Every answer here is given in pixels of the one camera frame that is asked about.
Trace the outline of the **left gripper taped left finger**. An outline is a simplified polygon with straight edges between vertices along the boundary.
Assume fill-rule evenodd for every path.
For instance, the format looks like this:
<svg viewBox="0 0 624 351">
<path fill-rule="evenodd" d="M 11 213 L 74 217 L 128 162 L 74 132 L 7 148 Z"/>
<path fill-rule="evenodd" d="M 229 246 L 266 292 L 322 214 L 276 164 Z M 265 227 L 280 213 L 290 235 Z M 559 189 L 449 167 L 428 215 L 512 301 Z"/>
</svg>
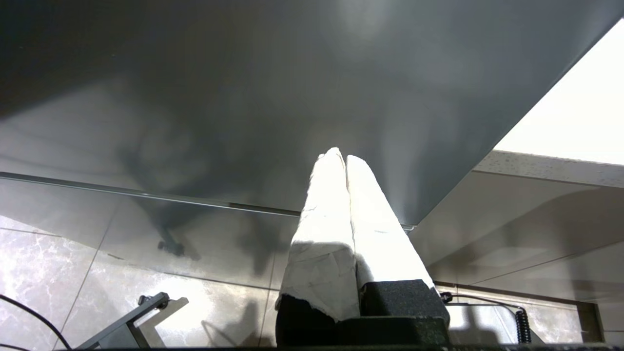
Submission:
<svg viewBox="0 0 624 351">
<path fill-rule="evenodd" d="M 313 165 L 275 309 L 279 347 L 335 345 L 340 324 L 360 317 L 346 165 L 337 147 Z"/>
</svg>

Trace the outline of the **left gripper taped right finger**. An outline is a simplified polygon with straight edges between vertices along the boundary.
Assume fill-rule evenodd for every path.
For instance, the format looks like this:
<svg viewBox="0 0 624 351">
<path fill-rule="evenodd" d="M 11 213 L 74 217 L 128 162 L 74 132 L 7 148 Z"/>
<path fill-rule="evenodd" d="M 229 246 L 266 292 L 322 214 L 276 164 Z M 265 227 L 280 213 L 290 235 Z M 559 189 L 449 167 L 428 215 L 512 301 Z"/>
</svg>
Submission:
<svg viewBox="0 0 624 351">
<path fill-rule="evenodd" d="M 430 274 L 370 166 L 350 155 L 346 177 L 361 315 L 449 321 Z"/>
</svg>

